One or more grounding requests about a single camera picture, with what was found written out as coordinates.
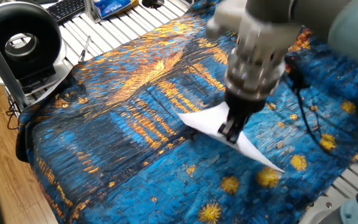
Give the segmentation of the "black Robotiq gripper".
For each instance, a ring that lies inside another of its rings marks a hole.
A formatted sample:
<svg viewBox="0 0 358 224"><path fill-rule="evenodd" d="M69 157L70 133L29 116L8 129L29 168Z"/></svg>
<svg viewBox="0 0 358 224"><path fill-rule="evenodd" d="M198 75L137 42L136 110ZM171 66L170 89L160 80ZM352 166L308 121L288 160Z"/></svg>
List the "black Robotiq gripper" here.
<svg viewBox="0 0 358 224"><path fill-rule="evenodd" d="M266 100L246 100L227 91L225 102L229 107L228 121L219 127L218 133L225 136L230 143L235 144L249 118L264 108Z"/></svg>

